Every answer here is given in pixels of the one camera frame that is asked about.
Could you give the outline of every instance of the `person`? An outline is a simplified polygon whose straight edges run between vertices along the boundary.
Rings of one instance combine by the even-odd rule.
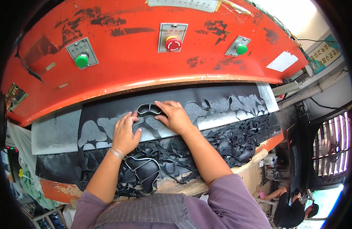
[[[262,200],[268,200],[279,196],[278,206],[274,214],[274,224],[276,227],[296,227],[303,220],[312,218],[318,213],[318,205],[312,203],[306,210],[302,203],[299,201],[301,193],[293,196],[292,205],[288,205],[288,191],[286,187],[281,187],[274,191],[270,195],[265,195],[263,191],[260,191],[260,198]]]
[[[78,228],[271,228],[264,212],[223,158],[203,137],[180,103],[155,101],[167,115],[155,116],[179,134],[190,149],[197,169],[209,186],[207,203],[183,194],[154,194],[113,203],[121,158],[110,150],[77,202],[72,229]],[[137,112],[115,125],[112,150],[124,154],[139,144],[142,130],[133,134]]]

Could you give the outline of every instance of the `black shirt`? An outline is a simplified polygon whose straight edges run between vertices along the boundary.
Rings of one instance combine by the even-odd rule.
[[[282,194],[274,214],[274,224],[276,227],[296,227],[306,217],[305,208],[298,199],[292,206],[288,205],[288,192]]]

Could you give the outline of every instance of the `orange machine housing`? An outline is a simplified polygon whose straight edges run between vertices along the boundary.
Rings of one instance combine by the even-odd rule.
[[[145,0],[66,0],[24,35],[18,53],[42,81],[28,74],[16,51],[1,90],[15,83],[28,94],[8,117],[21,126],[50,112],[101,97],[180,84],[282,83],[308,64],[288,34],[244,0],[209,13],[181,7],[149,7]],[[157,52],[160,23],[187,23],[180,52]],[[224,53],[238,36],[251,39],[245,55]],[[88,37],[99,64],[79,70],[66,46]],[[298,58],[285,71],[266,68],[282,52]]]

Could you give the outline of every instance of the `silver bracelet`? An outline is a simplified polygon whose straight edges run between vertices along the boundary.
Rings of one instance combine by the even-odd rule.
[[[125,160],[125,158],[123,158],[120,154],[118,154],[117,152],[115,152],[114,150],[112,150],[111,148],[109,148],[109,150],[115,154],[116,156],[118,156],[119,158],[121,158],[122,160]]]
[[[121,154],[123,154],[123,157],[125,158],[125,159],[127,159],[128,158],[128,156],[126,155],[126,154],[124,154],[123,152],[121,152],[120,150],[118,150],[117,148],[115,148],[115,147],[110,147],[110,148],[113,148],[114,150],[116,150],[117,152],[119,152],[119,153],[121,153]]]
[[[116,156],[118,156],[119,158],[121,158],[121,159],[123,159],[123,160],[125,160],[125,159],[128,158],[127,155],[125,155],[123,152],[121,152],[120,150],[118,150],[118,149],[116,149],[116,148],[114,148],[114,147],[110,147],[109,150],[110,150],[112,153],[114,153]]]

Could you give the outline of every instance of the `red emergency stop button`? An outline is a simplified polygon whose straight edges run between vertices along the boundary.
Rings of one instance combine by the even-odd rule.
[[[166,38],[165,48],[169,52],[174,52],[180,50],[182,42],[177,36],[169,36]]]

